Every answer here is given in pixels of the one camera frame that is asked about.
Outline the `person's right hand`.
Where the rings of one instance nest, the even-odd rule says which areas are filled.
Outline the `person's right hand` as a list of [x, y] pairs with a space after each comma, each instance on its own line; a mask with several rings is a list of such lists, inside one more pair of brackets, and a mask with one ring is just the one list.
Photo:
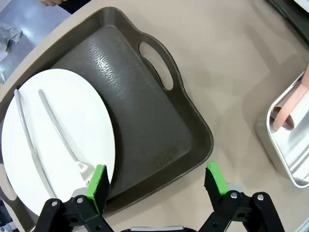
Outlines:
[[60, 5], [63, 0], [39, 0], [39, 2], [44, 6], [56, 6]]

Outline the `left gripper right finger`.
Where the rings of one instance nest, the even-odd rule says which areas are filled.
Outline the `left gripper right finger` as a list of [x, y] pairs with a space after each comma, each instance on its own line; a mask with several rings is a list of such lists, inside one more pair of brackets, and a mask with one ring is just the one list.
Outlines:
[[209, 195], [213, 212], [199, 229], [200, 232], [225, 232], [230, 223], [241, 222], [248, 232], [283, 232], [284, 227], [265, 192], [251, 197], [230, 190], [216, 162], [207, 163], [204, 187]]

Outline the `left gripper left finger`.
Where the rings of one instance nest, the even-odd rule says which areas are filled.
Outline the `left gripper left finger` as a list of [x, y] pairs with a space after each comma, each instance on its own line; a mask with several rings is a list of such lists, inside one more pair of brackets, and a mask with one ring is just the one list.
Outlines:
[[89, 232], [111, 232], [102, 216], [110, 189], [107, 167], [97, 165], [86, 190], [76, 190], [66, 202], [56, 198], [45, 202], [35, 231], [71, 232], [84, 226]]

